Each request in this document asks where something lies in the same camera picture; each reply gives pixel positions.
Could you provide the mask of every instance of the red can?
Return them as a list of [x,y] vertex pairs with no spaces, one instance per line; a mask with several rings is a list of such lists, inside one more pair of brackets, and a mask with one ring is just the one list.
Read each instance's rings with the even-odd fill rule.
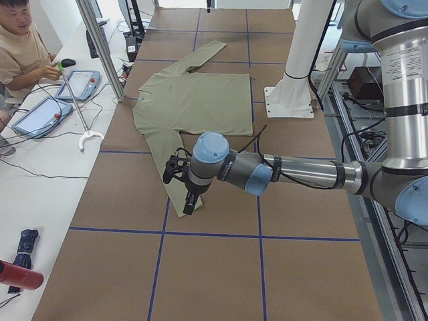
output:
[[43,274],[0,260],[0,283],[34,290],[43,283]]

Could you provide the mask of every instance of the t-shirt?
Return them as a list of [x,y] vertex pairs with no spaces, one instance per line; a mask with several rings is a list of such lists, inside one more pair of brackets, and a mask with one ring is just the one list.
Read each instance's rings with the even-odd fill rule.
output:
[[[212,41],[175,64],[153,74],[140,87],[133,109],[136,129],[144,134],[162,177],[165,163],[178,147],[180,132],[251,135],[248,74],[191,73],[226,46]],[[178,215],[183,216],[187,190],[175,179],[165,185]]]
[[[41,41],[34,23],[27,35],[15,35],[0,25],[0,82],[8,85],[13,77],[26,75],[51,63],[49,53]],[[24,98],[33,86],[9,90],[14,98]]]

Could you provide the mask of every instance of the white stand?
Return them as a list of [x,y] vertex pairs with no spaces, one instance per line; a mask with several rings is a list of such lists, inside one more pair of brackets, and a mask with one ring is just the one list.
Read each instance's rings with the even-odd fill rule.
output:
[[[286,73],[294,78],[309,74],[334,0],[302,0]],[[308,79],[284,73],[276,87],[265,88],[267,117],[313,118]]]

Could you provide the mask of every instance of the robotic arm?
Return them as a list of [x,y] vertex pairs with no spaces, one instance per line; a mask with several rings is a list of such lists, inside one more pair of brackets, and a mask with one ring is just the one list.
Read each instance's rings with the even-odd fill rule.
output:
[[166,165],[164,182],[176,178],[189,191],[183,213],[193,212],[197,197],[217,177],[254,195],[278,181],[346,189],[428,225],[428,1],[347,0],[343,30],[347,46],[369,41],[381,54],[388,157],[382,163],[342,164],[236,152],[224,136],[208,132],[192,155],[173,155]]

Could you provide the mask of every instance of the light blue cap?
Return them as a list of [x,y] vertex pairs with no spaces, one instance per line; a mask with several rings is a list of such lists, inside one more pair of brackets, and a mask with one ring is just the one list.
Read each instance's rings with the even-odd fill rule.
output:
[[368,41],[352,41],[352,40],[340,40],[342,50],[351,53],[364,53],[364,52],[376,52],[377,50]]
[[382,4],[395,15],[406,19],[428,18],[427,0],[381,0]]
[[271,177],[272,170],[263,164],[259,164],[249,176],[245,185],[245,192],[260,196],[268,187]]
[[202,134],[193,147],[193,156],[205,164],[222,161],[227,154],[229,154],[229,142],[218,132]]
[[397,215],[419,225],[428,225],[428,177],[403,189],[395,201]]

